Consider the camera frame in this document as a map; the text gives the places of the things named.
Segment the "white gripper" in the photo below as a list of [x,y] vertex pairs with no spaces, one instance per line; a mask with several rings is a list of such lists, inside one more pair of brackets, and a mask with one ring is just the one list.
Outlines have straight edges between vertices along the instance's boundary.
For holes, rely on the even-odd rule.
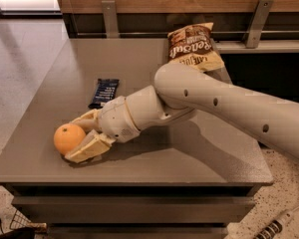
[[72,123],[89,131],[78,146],[65,154],[67,160],[75,163],[107,152],[115,141],[124,143],[140,135],[125,97],[107,102],[101,111],[92,109],[73,119]]

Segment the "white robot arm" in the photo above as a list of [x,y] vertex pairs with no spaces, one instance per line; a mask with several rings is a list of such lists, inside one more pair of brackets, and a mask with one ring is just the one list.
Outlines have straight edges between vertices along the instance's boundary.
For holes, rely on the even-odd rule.
[[106,151],[99,140],[127,142],[151,126],[186,120],[196,110],[299,161],[299,103],[219,81],[180,63],[160,67],[151,86],[74,119],[88,136],[66,158],[82,162]]

